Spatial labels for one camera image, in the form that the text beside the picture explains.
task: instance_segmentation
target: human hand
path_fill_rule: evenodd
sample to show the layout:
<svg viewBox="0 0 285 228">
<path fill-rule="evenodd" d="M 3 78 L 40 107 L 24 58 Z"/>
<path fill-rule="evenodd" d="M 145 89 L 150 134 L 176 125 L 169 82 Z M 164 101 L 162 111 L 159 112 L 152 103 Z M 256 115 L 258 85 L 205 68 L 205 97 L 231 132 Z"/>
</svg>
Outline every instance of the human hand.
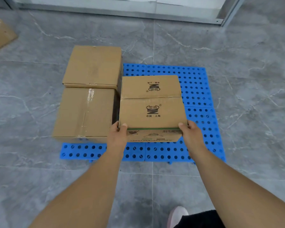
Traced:
<svg viewBox="0 0 285 228">
<path fill-rule="evenodd" d="M 107 137 L 107 150 L 109 152 L 120 153 L 123 155 L 125 146 L 127 144 L 127 124 L 122 124 L 120 129 L 118 129 L 118 121 L 115 122 L 109 130 Z"/>
<path fill-rule="evenodd" d="M 178 127 L 182 130 L 185 145 L 188 148 L 191 158 L 194 159 L 193 156 L 196 153 L 207 148 L 204 144 L 204 139 L 201 129 L 198 128 L 198 126 L 193 121 L 190 120 L 187 121 L 189 126 L 184 125 L 183 123 L 180 122 L 178 124 Z"/>
</svg>

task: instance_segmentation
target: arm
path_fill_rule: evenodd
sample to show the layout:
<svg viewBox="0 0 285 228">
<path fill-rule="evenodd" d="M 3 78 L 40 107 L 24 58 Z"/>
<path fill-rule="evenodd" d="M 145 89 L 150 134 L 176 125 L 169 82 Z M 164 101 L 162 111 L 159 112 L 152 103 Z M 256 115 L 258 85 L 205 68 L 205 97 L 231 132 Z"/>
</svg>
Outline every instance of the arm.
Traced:
<svg viewBox="0 0 285 228">
<path fill-rule="evenodd" d="M 210 199 L 226 228 L 285 227 L 285 202 L 232 169 L 204 145 L 197 125 L 180 123 Z"/>
<path fill-rule="evenodd" d="M 82 176 L 59 194 L 29 228 L 105 228 L 110 216 L 127 125 L 110 128 L 107 151 Z"/>
</svg>

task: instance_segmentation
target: green stripe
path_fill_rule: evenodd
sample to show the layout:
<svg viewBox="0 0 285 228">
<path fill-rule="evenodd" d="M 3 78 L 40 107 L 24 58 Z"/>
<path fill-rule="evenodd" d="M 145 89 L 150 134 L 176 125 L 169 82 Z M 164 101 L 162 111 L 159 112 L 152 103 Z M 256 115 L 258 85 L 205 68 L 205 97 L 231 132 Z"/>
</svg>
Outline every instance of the green stripe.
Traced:
<svg viewBox="0 0 285 228">
<path fill-rule="evenodd" d="M 128 128 L 127 130 L 180 130 L 180 128 Z"/>
</svg>

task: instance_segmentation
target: forearm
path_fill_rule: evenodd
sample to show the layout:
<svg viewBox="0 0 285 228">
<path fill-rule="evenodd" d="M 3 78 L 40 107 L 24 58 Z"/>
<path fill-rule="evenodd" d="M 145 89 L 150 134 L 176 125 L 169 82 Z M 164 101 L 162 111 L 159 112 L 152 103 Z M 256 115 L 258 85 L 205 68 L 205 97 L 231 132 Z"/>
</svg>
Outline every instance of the forearm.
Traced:
<svg viewBox="0 0 285 228">
<path fill-rule="evenodd" d="M 105 228 L 111 212 L 122 153 L 107 150 L 34 220 L 31 228 Z"/>
<path fill-rule="evenodd" d="M 231 227 L 285 227 L 285 203 L 206 148 L 192 153 L 220 218 Z"/>
</svg>

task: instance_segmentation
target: person's left hand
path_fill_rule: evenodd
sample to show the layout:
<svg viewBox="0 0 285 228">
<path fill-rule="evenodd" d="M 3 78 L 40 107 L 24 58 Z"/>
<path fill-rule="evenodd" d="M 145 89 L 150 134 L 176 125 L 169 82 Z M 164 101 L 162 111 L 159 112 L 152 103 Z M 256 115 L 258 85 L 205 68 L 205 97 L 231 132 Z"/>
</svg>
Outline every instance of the person's left hand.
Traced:
<svg viewBox="0 0 285 228">
<path fill-rule="evenodd" d="M 118 129 L 118 121 L 115 122 L 109 130 L 109 135 L 107 137 L 107 150 L 114 153 L 120 153 L 123 155 L 125 146 L 127 144 L 127 124 L 122 124 L 120 129 Z"/>
</svg>

